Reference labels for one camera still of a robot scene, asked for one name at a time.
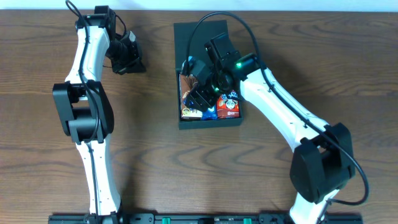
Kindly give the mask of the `blue Oreo cookie pack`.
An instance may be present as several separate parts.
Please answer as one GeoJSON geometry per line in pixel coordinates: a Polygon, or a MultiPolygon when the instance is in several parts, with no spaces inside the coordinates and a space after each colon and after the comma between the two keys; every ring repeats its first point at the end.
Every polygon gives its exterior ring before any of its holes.
{"type": "Polygon", "coordinates": [[[216,120],[218,119],[216,106],[208,108],[205,112],[202,113],[201,120],[216,120]]]}

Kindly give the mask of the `brown Pocky box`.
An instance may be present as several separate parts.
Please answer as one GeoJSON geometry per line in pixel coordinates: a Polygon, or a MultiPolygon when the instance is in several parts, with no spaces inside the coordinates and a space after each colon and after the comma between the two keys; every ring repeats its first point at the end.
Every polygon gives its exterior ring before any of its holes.
{"type": "Polygon", "coordinates": [[[201,119],[203,113],[196,109],[191,109],[185,105],[186,99],[192,88],[198,83],[197,79],[192,76],[179,75],[180,81],[180,115],[182,119],[195,120],[201,119]]]}

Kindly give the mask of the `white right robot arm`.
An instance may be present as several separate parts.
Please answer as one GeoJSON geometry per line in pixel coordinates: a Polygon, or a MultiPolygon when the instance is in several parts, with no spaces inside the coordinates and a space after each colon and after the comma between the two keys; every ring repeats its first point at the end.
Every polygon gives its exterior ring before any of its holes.
{"type": "Polygon", "coordinates": [[[351,133],[341,123],[330,125],[302,106],[274,78],[257,54],[242,56],[222,33],[205,44],[210,63],[192,56],[182,74],[194,78],[183,99],[186,107],[206,111],[221,96],[236,92],[254,105],[281,133],[293,152],[290,179],[295,202],[276,223],[356,223],[357,217],[330,215],[329,206],[356,174],[351,133]]]}

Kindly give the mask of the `red Hello Panda box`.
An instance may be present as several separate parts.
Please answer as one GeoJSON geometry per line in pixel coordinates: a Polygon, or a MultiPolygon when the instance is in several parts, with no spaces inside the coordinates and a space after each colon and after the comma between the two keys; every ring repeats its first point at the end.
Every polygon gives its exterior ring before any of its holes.
{"type": "Polygon", "coordinates": [[[234,90],[229,94],[222,94],[218,98],[216,104],[218,119],[240,117],[239,101],[237,100],[237,98],[238,95],[234,90]]]}

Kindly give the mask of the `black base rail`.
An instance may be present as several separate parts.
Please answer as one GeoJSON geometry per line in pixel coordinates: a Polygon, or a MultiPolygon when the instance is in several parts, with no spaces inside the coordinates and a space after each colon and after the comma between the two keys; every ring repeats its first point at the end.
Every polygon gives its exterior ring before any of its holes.
{"type": "Polygon", "coordinates": [[[289,214],[267,212],[259,214],[240,215],[171,215],[153,213],[111,214],[107,216],[94,215],[51,215],[48,224],[285,224],[293,223],[289,214]]]}

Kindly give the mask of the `blue Eclipse gum pack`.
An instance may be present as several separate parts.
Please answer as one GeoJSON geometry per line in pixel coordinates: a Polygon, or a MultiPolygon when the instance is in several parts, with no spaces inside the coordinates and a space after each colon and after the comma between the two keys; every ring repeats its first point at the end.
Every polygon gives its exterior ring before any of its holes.
{"type": "Polygon", "coordinates": [[[189,56],[187,60],[185,60],[182,63],[182,69],[181,69],[181,74],[189,76],[190,75],[190,70],[195,64],[195,58],[192,56],[189,56]]]}

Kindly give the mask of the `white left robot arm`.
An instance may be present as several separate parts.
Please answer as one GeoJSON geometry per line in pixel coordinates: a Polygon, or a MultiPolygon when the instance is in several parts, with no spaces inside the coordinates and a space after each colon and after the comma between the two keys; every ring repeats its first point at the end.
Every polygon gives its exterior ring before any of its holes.
{"type": "Polygon", "coordinates": [[[90,207],[87,214],[51,215],[49,223],[137,223],[139,215],[124,212],[114,181],[109,149],[114,113],[101,79],[106,58],[118,75],[145,72],[141,49],[133,32],[117,33],[121,18],[109,6],[83,15],[71,1],[65,4],[78,18],[78,46],[70,73],[54,84],[52,94],[63,132],[83,161],[90,207]]]}

